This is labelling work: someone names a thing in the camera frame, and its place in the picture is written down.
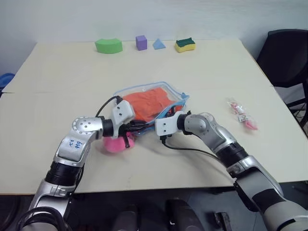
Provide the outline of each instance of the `black chair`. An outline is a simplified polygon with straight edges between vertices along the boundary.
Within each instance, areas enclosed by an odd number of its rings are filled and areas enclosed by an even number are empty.
[[[288,108],[299,104],[308,105],[308,31],[297,29],[274,30],[268,37],[257,63],[275,87],[289,88],[302,84],[305,97],[288,103]],[[299,122],[301,128],[307,123],[308,111]]]

